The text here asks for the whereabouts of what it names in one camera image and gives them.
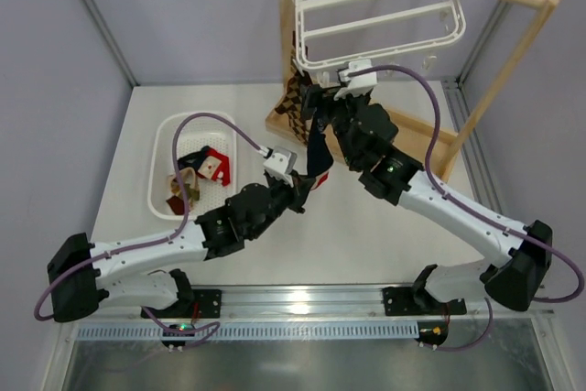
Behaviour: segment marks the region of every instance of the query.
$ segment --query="wooden rack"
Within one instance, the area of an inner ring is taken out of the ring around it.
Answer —
[[[505,64],[496,74],[492,84],[488,87],[480,102],[478,102],[476,107],[472,110],[470,117],[461,131],[455,133],[449,130],[441,130],[439,142],[433,151],[431,167],[433,172],[443,180],[447,180],[450,176],[454,161],[460,152],[464,141],[471,134],[474,127],[476,127],[496,95],[498,95],[503,89],[506,82],[515,71],[519,61],[531,47],[539,34],[539,31],[546,24],[560,2],[560,0],[501,1],[535,9],[536,13],[525,33],[505,61]],[[280,0],[280,26],[283,80],[284,85],[286,85],[290,72],[289,57],[291,52],[291,35],[295,28],[295,11],[292,0]],[[415,116],[398,112],[396,109],[387,109],[387,111],[389,112],[392,121],[399,127],[399,135],[395,140],[395,145],[409,155],[423,161],[429,145],[433,126]],[[266,118],[266,128],[287,139],[296,140],[288,127],[288,117],[284,114],[277,114],[277,112],[273,110]],[[332,133],[328,134],[328,145],[330,146],[333,155],[339,160],[343,160],[336,139],[333,137]]]

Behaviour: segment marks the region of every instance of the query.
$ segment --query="plaid cloth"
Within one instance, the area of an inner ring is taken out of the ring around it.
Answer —
[[[296,64],[293,62],[294,59],[295,49],[292,49],[289,63],[290,77],[287,81],[285,95],[275,108],[275,112],[287,115],[291,131],[297,140],[306,146],[308,144],[309,129],[301,120],[301,86],[309,86],[313,82],[307,73],[297,69]]]

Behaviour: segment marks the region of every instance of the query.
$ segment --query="brown object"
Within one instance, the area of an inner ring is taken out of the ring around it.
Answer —
[[[275,107],[278,114],[286,114],[288,125],[296,140],[306,146],[308,144],[309,129],[303,120],[301,120],[301,85],[311,85],[311,79],[304,78],[298,71],[295,63],[295,50],[291,50],[290,68],[285,93],[281,101]]]
[[[188,194],[188,203],[190,205],[190,211],[193,210],[195,202],[200,199],[200,185],[198,184],[198,177],[195,174],[195,170],[191,167],[182,169],[179,174],[183,179],[185,185],[185,191]],[[181,194],[181,188],[174,174],[167,177],[168,185],[173,196],[167,200],[167,204],[176,215],[183,215],[183,194]],[[181,208],[177,208],[177,201],[179,199]]]
[[[526,29],[523,37],[519,40],[511,55],[499,71],[493,83],[489,86],[483,98],[473,109],[468,121],[462,130],[454,132],[441,130],[439,142],[436,145],[432,156],[432,171],[441,179],[447,180],[450,176],[454,161],[460,152],[461,146],[468,138],[474,127],[478,124],[484,112],[488,109],[494,98],[503,89],[507,80],[512,75],[519,61],[526,54],[531,44],[535,41],[537,34],[553,14],[560,0],[502,0],[517,5],[524,5],[536,9],[536,16]],[[283,62],[283,80],[287,87],[290,78],[290,36],[294,29],[295,7],[293,0],[280,0],[280,25],[281,25],[281,48]],[[386,109],[393,122],[399,127],[399,135],[396,138],[396,146],[417,160],[423,161],[425,150],[429,144],[433,126],[415,116],[400,113],[395,109]],[[273,110],[266,118],[267,130],[296,140],[288,128],[289,121],[286,116],[278,114]],[[341,158],[340,149],[332,133],[327,134],[327,143],[331,147],[332,154]]]

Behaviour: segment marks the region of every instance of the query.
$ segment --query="white table surface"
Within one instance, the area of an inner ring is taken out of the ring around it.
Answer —
[[[442,125],[452,128],[439,81]],[[114,161],[93,229],[93,241],[117,241],[169,230],[147,207],[148,171],[155,133],[168,116],[218,110],[230,114],[257,143],[281,145],[299,155],[303,148],[269,134],[265,117],[280,97],[280,84],[137,87],[128,107]],[[431,121],[429,98],[412,81],[378,85],[374,98]],[[237,185],[265,183],[262,158],[238,139]],[[185,263],[192,284],[278,285],[411,282],[424,266],[456,265],[481,256],[436,224],[380,201],[358,182],[359,175],[335,164],[328,181],[310,194],[303,215],[285,212],[258,240],[236,254]],[[450,185],[472,196],[459,157]]]

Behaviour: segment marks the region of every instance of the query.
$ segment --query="black mounting bracket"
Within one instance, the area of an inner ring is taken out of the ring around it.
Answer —
[[[465,315],[468,310],[464,300],[453,300],[447,304],[438,303],[437,307],[427,308],[417,303],[412,287],[383,288],[385,316],[428,316],[428,315]]]
[[[192,288],[187,276],[178,269],[171,270],[169,274],[177,283],[178,299],[164,310],[151,310],[157,318],[190,320],[195,309],[198,311],[196,318],[220,318],[222,311],[221,290],[217,288]],[[140,316],[148,318],[144,311],[141,311]]]

